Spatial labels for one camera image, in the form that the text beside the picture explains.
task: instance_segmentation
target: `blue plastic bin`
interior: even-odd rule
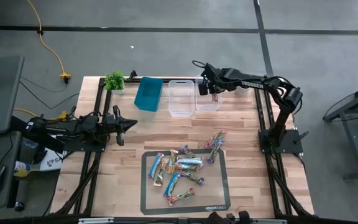
[[[135,105],[140,110],[157,111],[162,92],[162,79],[143,77],[136,93]]]

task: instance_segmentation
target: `baking mat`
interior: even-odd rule
[[[214,164],[206,162],[206,158],[212,149],[192,149],[197,157],[204,158],[204,166],[194,174],[204,178],[204,185],[188,180],[186,177],[180,177],[172,196],[185,192],[190,188],[195,191],[195,196],[181,200],[170,206],[163,193],[172,178],[172,175],[165,174],[162,187],[153,185],[154,181],[147,178],[155,156],[158,152],[169,157],[170,151],[145,152],[142,156],[142,180],[140,193],[140,210],[144,215],[158,215],[170,213],[188,213],[188,212],[210,212],[227,210],[230,207],[229,187],[227,182],[226,165],[224,162],[224,153],[221,149],[215,158]],[[182,152],[179,157],[186,157]]]

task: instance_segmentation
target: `gray concrete floor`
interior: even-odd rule
[[[33,2],[45,25],[257,28],[252,0]],[[260,5],[267,29],[358,29],[358,0],[260,0]],[[37,21],[25,0],[0,0],[0,24],[36,25]],[[145,76],[193,76],[200,71],[190,62],[200,60],[265,73],[257,34],[46,32],[44,39],[73,75],[61,93],[27,85],[48,105],[78,93],[85,75],[104,75],[114,69],[136,70]],[[356,160],[341,123],[324,124],[321,119],[330,105],[358,90],[358,36],[268,35],[267,42],[275,74],[287,77],[304,93],[295,124],[301,131],[310,131],[303,148],[315,213],[358,221],[358,181],[342,181],[343,175],[357,170]],[[54,90],[64,87],[56,58],[42,47],[35,32],[0,31],[0,56],[6,55],[24,55],[23,77]],[[73,98],[48,110],[22,87],[16,100],[16,107],[46,117],[75,104]],[[26,114],[17,115],[29,119]],[[57,172],[26,178],[19,192],[26,210],[0,210],[0,218],[43,214],[56,179]]]

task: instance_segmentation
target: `yellow power cord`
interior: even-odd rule
[[[27,113],[27,114],[29,114],[31,116],[34,116],[34,117],[39,117],[35,113],[33,113],[33,112],[29,111],[29,110],[22,109],[22,108],[13,108],[13,110],[21,111],[21,112]],[[67,118],[67,111],[63,111],[61,113],[61,115],[57,116],[56,118],[48,118],[47,120],[65,120],[66,118]]]
[[[38,19],[38,23],[39,23],[39,26],[40,26],[40,31],[42,32],[42,23],[41,23],[41,19],[40,19],[40,16],[38,15],[38,12],[37,10],[35,9],[34,5],[31,3],[30,0],[27,0],[27,2],[31,5],[32,9],[34,10],[35,12],[35,15],[37,16],[37,19]],[[65,81],[65,83],[67,84],[68,83],[68,80],[71,78],[71,75],[66,73],[65,72],[65,68],[63,66],[63,63],[62,63],[62,60],[60,60],[60,57],[59,55],[56,54],[56,52],[54,50],[52,50],[50,47],[48,47],[43,38],[42,38],[42,33],[39,33],[39,36],[40,36],[40,40],[41,40],[41,43],[44,47],[46,47],[48,50],[50,50],[55,56],[56,58],[59,60],[59,64],[60,64],[60,67],[62,68],[62,74],[60,75],[60,78],[63,79]]]

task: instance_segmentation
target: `wooden tabletop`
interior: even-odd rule
[[[84,77],[76,116],[93,110],[99,78]],[[251,217],[273,217],[265,157],[260,152],[257,137],[260,127],[254,90],[249,90],[246,96],[237,96],[234,92],[223,93],[223,103],[215,112],[195,111],[190,118],[173,118],[168,110],[168,93],[164,89],[157,112],[138,110],[134,104],[138,86],[137,83],[126,83],[126,93],[111,98],[111,108],[118,105],[124,118],[137,119],[139,122],[123,135],[125,146],[118,146],[115,138],[111,138],[106,151],[102,153],[92,216],[143,217],[140,211],[140,165],[143,153],[177,150],[185,144],[193,149],[202,148],[205,140],[224,129],[227,134],[222,150],[225,154],[231,207],[218,213],[224,216],[233,213],[237,216],[239,211],[247,210]],[[105,95],[106,91],[103,93],[100,111],[103,110]],[[277,116],[279,108],[273,101],[272,103],[273,113]],[[293,121],[290,118],[287,129],[292,127]],[[291,154],[283,154],[282,157],[289,189],[302,206],[313,213],[301,162]],[[84,152],[75,152],[64,160],[51,212],[61,208],[78,186],[83,158]],[[83,197],[83,208],[86,196],[87,193]],[[278,197],[280,208],[284,211],[280,190]],[[209,213],[153,217],[207,217]]]

